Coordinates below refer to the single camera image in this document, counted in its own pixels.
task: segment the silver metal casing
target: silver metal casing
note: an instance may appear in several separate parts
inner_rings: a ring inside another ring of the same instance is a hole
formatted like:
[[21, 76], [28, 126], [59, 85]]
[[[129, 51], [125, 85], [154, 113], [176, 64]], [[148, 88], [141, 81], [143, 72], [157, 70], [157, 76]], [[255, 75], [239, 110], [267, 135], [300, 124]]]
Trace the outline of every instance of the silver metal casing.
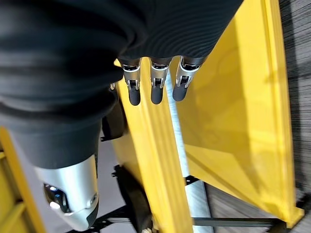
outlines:
[[193, 70], [186, 70], [183, 68], [182, 64], [183, 64], [183, 58], [180, 57], [179, 65], [178, 65], [177, 72], [176, 72], [176, 85], [178, 87], [180, 87], [182, 77], [186, 76], [186, 77], [188, 77], [188, 81], [185, 85], [185, 88], [187, 88], [189, 86], [189, 84], [191, 83], [191, 81], [193, 80], [194, 75], [200, 69], [200, 67], [193, 69]]
[[50, 207], [65, 222], [77, 231], [85, 231], [93, 225], [99, 203], [95, 155], [72, 166], [59, 169], [35, 167], [35, 171], [44, 184], [66, 194], [68, 213], [64, 213], [57, 203], [50, 202]]

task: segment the yellow panel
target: yellow panel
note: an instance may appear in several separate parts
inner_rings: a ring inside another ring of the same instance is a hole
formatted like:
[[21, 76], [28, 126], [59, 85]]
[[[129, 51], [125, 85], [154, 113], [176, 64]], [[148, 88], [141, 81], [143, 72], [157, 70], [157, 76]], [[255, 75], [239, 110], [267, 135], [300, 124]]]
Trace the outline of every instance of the yellow panel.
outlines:
[[25, 203], [27, 212], [29, 213], [31, 222], [36, 232], [44, 233], [45, 232], [44, 225], [42, 223], [39, 212], [36, 209], [36, 205], [33, 200], [32, 194], [28, 188], [28, 184], [25, 179], [22, 167], [19, 164], [18, 156], [14, 149], [14, 145], [11, 141], [9, 133], [3, 127], [0, 127], [0, 140], [5, 150], [6, 159], [12, 171], [13, 177], [16, 181], [21, 197]]
[[34, 233], [25, 218], [19, 218], [9, 233]]
[[0, 222], [2, 222], [15, 205], [15, 197], [11, 185], [8, 183], [6, 173], [0, 160]]
[[23, 225], [20, 224], [21, 221], [19, 220], [24, 210], [25, 204], [23, 202], [17, 203], [6, 215], [6, 217], [0, 222], [0, 232], [10, 233], [13, 232], [12, 230], [16, 229], [17, 227], [19, 230], [27, 232], [27, 226], [23, 227]]
[[302, 216], [277, 0], [244, 0], [177, 109], [192, 175], [289, 227]]
[[152, 104], [150, 67], [145, 58], [140, 86], [141, 103], [132, 106], [125, 81], [119, 82], [130, 135], [114, 140], [117, 157], [141, 181], [160, 232], [191, 233], [167, 96], [164, 94], [160, 105]]

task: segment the black fingertip pad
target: black fingertip pad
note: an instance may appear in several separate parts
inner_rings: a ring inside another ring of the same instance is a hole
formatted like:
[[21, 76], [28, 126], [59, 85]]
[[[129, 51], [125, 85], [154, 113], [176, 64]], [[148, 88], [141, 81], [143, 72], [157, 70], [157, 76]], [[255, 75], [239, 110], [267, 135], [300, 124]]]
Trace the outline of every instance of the black fingertip pad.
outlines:
[[140, 103], [140, 90], [136, 90], [135, 87], [132, 87], [132, 89], [129, 91], [129, 99], [133, 106], [137, 106]]
[[151, 101], [154, 104], [161, 103], [163, 99], [163, 88], [160, 86], [151, 87]]
[[187, 93], [187, 89], [185, 88], [184, 84], [181, 84], [180, 86], [175, 85], [173, 89], [173, 99], [175, 101], [182, 101]]

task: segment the black metal bar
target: black metal bar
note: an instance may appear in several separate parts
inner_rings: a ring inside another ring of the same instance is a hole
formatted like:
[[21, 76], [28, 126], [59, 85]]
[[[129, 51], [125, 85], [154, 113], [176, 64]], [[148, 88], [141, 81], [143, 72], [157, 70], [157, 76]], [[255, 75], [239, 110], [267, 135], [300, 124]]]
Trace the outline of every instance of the black metal bar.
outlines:
[[222, 217], [194, 217], [194, 226], [211, 227], [272, 227], [278, 224], [278, 218], [222, 218]]
[[272, 226], [269, 230], [267, 230], [267, 233], [286, 233], [286, 222], [283, 222], [280, 220], [279, 223]]

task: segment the yellow beam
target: yellow beam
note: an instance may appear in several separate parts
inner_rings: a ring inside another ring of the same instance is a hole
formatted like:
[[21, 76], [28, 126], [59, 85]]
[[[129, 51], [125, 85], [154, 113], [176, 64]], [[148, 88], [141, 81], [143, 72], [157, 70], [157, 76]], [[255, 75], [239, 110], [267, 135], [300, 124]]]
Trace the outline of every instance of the yellow beam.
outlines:
[[0, 141], [3, 145], [3, 149], [5, 150], [6, 159], [8, 161], [8, 164], [16, 181], [17, 187], [20, 191], [21, 197], [26, 206], [31, 222], [37, 233], [44, 233], [45, 232], [44, 225], [42, 223], [40, 214], [36, 208], [31, 191], [28, 188], [28, 183], [27, 180], [25, 179], [25, 175], [19, 163], [18, 155], [14, 149], [13, 142], [10, 138], [8, 131], [3, 127], [0, 128]]
[[11, 233], [11, 229], [17, 220], [21, 217], [21, 214], [25, 210], [25, 204], [23, 202], [17, 203], [9, 214], [0, 223], [1, 233]]
[[192, 220], [185, 193], [166, 91], [152, 104], [150, 66], [141, 64], [141, 103], [132, 106], [125, 81], [119, 82], [129, 134], [114, 140], [121, 164], [142, 183], [161, 233], [191, 233]]

